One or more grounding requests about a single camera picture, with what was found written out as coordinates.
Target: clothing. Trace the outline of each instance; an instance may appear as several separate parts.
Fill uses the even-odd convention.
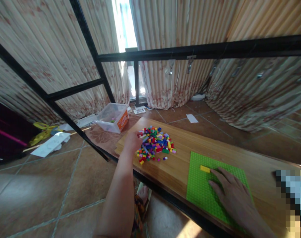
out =
[[[134,222],[131,233],[131,238],[143,238],[143,222],[145,215],[145,207],[143,200],[136,194],[134,196]]]

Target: wooden table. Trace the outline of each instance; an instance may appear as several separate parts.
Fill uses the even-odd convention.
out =
[[[296,164],[257,154],[220,141],[206,138],[168,124],[142,117],[129,131],[138,131],[150,125],[161,127],[169,134],[177,149],[170,153],[166,161],[147,161],[139,163],[139,157],[133,160],[133,168],[152,182],[169,191],[173,196],[200,212],[220,228],[234,236],[242,236],[219,219],[205,213],[186,200],[190,152],[205,155],[215,160],[236,166],[245,171],[257,210],[278,237],[287,237],[289,231],[285,223],[285,200],[276,188],[276,181],[271,174],[275,170],[300,170]],[[116,152],[121,153],[126,136],[116,145]]]

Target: plastic storage box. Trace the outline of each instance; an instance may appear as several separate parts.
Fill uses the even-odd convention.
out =
[[[128,122],[127,104],[109,103],[95,121],[105,131],[120,134]]]

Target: green lego brick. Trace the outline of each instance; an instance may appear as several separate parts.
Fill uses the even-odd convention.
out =
[[[196,206],[224,221],[225,223],[231,225],[232,227],[244,231],[243,228],[241,228],[228,215],[228,213],[220,203],[217,194],[208,183],[209,180],[212,180],[221,186],[217,177],[213,173],[206,173],[200,170],[200,165],[215,170],[218,170],[218,167],[224,168],[225,170],[236,176],[248,188],[251,194],[244,170],[197,154],[195,152],[191,152],[186,195],[186,199]]]

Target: floor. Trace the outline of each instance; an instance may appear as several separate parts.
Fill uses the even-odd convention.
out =
[[[193,114],[199,123],[191,124],[186,114]],[[255,134],[235,129],[202,101],[147,110],[139,116],[301,164],[301,144],[270,129]],[[0,237],[92,237],[115,167],[78,134],[46,158],[27,154],[1,165]],[[151,238],[210,237],[155,193],[145,228]]]

